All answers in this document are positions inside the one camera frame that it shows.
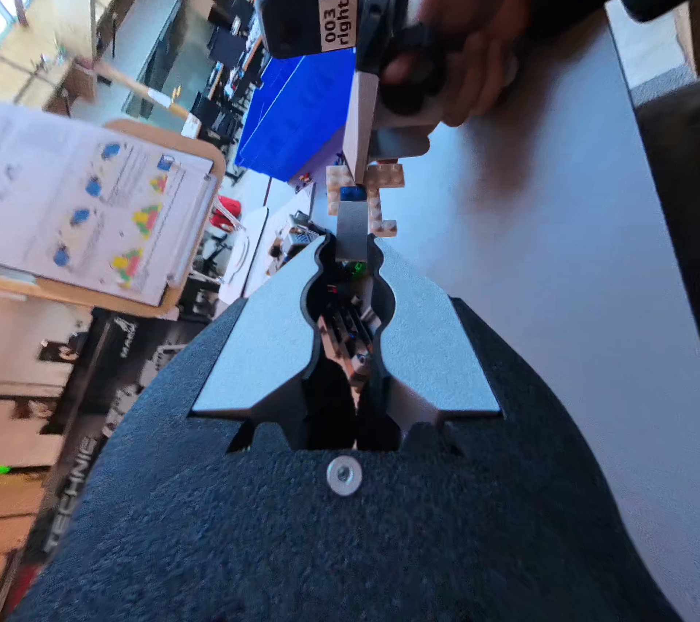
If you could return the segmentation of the wooden instruction board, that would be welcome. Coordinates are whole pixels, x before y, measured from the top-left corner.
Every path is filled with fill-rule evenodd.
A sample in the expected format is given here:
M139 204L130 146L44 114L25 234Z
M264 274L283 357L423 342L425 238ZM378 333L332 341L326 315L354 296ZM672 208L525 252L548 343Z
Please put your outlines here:
M161 317L225 174L213 145L1 103L1 290Z

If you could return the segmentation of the person's right hand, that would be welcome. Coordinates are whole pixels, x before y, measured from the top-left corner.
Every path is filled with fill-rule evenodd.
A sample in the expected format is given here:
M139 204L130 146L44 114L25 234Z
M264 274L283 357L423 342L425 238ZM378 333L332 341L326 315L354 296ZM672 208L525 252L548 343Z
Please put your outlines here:
M461 39L448 52L439 101L442 122L459 127L497 102L512 74L514 50L530 20L530 0L409 0L407 20L439 37Z

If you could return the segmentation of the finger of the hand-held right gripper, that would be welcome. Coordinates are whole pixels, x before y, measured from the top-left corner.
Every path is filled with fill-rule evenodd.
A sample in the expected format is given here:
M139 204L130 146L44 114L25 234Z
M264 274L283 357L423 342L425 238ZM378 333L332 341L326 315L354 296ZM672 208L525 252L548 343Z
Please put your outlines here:
M356 185L364 183L379 83L379 76L374 74L353 75L342 154Z

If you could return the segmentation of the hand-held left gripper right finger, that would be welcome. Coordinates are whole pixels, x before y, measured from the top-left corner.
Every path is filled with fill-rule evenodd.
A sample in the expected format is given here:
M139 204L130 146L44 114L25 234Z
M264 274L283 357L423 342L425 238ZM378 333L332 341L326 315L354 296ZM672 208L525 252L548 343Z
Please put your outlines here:
M501 407L451 297L385 239L367 239L372 357L390 417L495 417Z

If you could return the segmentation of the partly built lego truck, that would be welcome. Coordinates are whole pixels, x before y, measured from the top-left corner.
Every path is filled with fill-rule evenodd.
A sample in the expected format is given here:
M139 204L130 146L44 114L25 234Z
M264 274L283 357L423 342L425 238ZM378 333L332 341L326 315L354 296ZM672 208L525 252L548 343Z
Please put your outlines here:
M297 209L275 230L268 249L267 277L273 277L322 230L310 215ZM377 316L365 298L362 282L367 275L363 260L341 260L330 271L328 300L316 324L327 359L344 371L354 399L358 401L371 376L370 358Z

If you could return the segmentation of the red object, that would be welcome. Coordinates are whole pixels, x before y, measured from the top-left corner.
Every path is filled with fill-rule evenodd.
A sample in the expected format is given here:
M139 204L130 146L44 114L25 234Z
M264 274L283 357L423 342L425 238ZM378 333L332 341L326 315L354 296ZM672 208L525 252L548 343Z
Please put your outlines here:
M218 195L209 217L209 223L221 231L231 233L240 228L240 215L241 203L239 200Z

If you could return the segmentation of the grey lego tile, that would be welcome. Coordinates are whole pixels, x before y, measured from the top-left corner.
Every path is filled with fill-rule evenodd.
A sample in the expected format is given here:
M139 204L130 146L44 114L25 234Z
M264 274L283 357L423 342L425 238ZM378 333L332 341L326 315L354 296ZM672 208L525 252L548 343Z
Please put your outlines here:
M368 253L367 200L341 200L337 213L335 259L365 262Z

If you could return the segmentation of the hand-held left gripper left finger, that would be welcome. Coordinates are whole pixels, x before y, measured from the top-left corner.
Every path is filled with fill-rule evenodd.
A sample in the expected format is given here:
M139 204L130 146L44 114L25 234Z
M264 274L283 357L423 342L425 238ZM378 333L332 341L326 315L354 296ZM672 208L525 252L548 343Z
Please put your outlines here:
M322 273L324 234L265 282L236 320L192 406L203 417L306 417L304 382L320 355L307 296Z

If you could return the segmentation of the white lego plate assembly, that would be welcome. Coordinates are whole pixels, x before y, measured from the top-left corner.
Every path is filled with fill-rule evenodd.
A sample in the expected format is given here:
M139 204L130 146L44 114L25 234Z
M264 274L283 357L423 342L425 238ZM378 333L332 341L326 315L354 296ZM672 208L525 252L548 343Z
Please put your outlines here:
M341 188L354 185L354 180L345 164L326 167L329 216L338 215ZM363 186L367 195L367 232L377 237L395 237L398 224L395 220L384 219L382 216L380 190L401 189L405 186L403 166L398 163L368 165Z

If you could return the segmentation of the blue plastic bin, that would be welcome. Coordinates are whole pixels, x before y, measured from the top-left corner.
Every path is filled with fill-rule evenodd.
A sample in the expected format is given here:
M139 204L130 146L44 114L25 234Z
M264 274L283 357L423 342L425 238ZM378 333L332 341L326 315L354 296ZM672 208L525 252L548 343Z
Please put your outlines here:
M358 0L319 0L318 10L321 53L270 59L246 114L236 165L289 181L345 126Z

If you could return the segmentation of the black lego set box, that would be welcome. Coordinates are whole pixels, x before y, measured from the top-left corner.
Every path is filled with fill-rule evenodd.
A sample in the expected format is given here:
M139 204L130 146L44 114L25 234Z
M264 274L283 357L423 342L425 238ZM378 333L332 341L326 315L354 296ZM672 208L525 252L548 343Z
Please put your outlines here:
M107 440L136 399L212 319L141 318L94 310L57 407L40 433L62 438L23 562L42 567L65 534L87 478Z

